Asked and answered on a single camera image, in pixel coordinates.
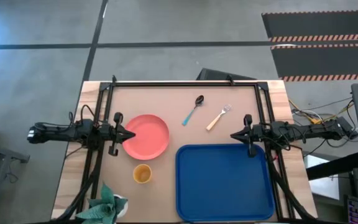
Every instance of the blue tray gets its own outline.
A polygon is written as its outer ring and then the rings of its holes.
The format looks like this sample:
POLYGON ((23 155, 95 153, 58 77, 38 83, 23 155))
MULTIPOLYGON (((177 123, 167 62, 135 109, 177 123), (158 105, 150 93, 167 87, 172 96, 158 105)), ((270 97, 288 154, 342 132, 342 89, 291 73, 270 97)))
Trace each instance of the blue tray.
POLYGON ((274 199, 265 154, 244 144, 186 145, 176 156, 177 212, 189 222, 266 220, 274 199))

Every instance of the small cup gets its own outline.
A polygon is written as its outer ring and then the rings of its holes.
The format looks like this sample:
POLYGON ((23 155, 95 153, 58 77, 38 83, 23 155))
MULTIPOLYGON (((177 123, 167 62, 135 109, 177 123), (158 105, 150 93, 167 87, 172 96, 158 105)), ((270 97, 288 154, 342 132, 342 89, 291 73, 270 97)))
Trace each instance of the small cup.
POLYGON ((152 178, 152 169, 146 165, 141 164, 134 169, 134 180, 138 184, 145 184, 152 178))

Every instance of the blue spoon handle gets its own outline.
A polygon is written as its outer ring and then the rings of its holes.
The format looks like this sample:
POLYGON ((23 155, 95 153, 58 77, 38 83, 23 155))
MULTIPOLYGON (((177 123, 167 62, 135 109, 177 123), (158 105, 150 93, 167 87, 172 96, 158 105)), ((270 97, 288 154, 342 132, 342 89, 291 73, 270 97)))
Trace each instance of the blue spoon handle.
POLYGON ((187 118, 184 120, 184 122, 182 123, 182 125, 186 126, 187 122, 189 122, 189 119, 191 118, 191 115, 193 114, 194 110, 196 108, 192 109, 192 111, 190 112, 190 114, 187 116, 187 118))

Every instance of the pink plate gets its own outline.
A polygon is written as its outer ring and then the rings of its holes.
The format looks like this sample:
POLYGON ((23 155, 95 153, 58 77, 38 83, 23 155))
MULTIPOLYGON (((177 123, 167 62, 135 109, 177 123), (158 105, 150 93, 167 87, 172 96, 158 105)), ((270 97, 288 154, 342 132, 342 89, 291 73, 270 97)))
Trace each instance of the pink plate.
POLYGON ((122 144, 125 151, 135 159, 154 159, 168 146, 168 126, 155 115, 137 116, 127 123, 125 129, 136 134, 122 144))

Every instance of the gray floor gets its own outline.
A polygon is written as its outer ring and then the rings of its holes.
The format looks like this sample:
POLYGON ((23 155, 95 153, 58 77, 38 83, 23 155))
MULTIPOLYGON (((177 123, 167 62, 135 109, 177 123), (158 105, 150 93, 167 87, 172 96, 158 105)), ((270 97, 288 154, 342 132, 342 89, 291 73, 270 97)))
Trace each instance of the gray floor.
MULTIPOLYGON (((101 2, 0 0, 0 44, 90 43, 101 2)), ((358 0, 110 0, 99 42, 267 40, 262 12, 355 9, 358 0)), ((0 146, 31 155, 27 165, 12 165, 20 179, 4 185, 0 223, 49 219, 66 144, 31 145, 25 138, 36 121, 68 122, 88 53, 0 50, 0 146)), ((89 79, 110 80, 115 74, 120 80, 194 80, 203 67, 277 79, 268 47, 99 49, 89 79)), ((356 82, 287 83, 286 88, 300 108, 310 108, 350 97, 356 82)), ((346 103, 316 112, 337 113, 346 103)), ((356 120, 353 109, 351 115, 356 120)), ((305 151, 320 142, 308 141, 305 151)), ((318 149, 339 157, 356 151, 358 142, 318 149)))

